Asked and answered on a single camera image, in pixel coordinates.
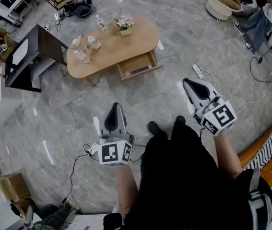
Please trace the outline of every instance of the gray tile floor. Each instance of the gray tile floor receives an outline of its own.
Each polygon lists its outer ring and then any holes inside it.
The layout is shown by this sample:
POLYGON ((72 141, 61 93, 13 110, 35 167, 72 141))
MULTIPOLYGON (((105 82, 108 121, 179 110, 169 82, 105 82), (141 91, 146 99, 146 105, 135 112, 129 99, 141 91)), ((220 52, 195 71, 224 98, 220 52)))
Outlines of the gray tile floor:
MULTIPOLYGON (((150 135, 146 124, 156 121, 169 133, 177 115, 186 114, 181 81, 192 76, 192 64, 200 64, 219 81, 221 93, 238 112, 249 104, 228 131, 237 153, 254 142, 272 124, 272 93, 266 83, 254 81, 249 71, 252 54, 243 47, 244 38, 231 25, 235 17, 217 22, 205 9, 205 0, 93 0, 93 14, 62 21, 59 32, 50 32, 69 45, 72 39, 96 29, 94 14, 110 21, 117 14, 147 16, 156 23, 164 50, 156 50, 159 70, 121 81, 116 68, 94 77, 95 88, 71 77, 67 69, 54 64, 41 77, 42 93, 24 91, 24 102, 9 120, 0 126, 0 166, 4 173, 21 172, 38 205, 59 205, 70 190, 73 161, 83 153, 84 143, 96 142, 93 117, 101 116, 113 102, 122 104, 127 130, 145 145, 150 135), (46 155, 47 146, 53 164, 46 155)), ((16 36, 22 38, 37 23, 53 24, 56 11, 41 3, 31 13, 16 36)), ((253 62, 254 74, 262 80, 272 71, 272 53, 263 62, 253 62)), ((188 113, 187 123, 199 131, 188 113)), ((213 138, 203 133, 206 149, 216 158, 213 138)), ((133 157, 143 149, 136 147, 133 157)), ((137 181, 139 165, 131 165, 137 181)), ((75 167, 72 197, 83 212, 107 212, 116 204, 114 168, 81 158, 75 167)))

